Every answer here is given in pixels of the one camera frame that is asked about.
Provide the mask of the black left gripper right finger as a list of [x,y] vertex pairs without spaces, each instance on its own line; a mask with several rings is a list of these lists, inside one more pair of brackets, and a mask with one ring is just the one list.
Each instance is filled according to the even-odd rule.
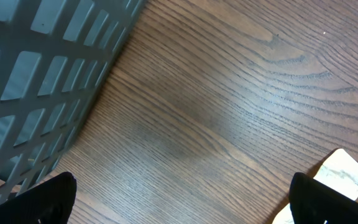
[[289,191],[295,224],[358,223],[358,203],[321,182],[297,172]]

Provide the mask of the grey plastic mesh basket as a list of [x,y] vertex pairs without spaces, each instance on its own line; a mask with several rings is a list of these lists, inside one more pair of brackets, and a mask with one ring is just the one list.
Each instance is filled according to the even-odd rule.
[[71,148],[144,5],[0,1],[0,205]]

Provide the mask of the brown snack bag red label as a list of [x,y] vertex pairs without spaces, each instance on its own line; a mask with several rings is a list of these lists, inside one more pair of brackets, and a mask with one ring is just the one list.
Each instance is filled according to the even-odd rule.
[[[344,149],[330,153],[311,178],[358,203],[358,162]],[[289,202],[276,214],[273,222],[295,224]]]

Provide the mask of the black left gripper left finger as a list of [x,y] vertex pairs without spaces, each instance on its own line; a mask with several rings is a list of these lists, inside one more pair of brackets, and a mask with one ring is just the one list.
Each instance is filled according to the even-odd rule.
[[67,223],[76,190],[72,173],[63,172],[0,205],[0,224]]

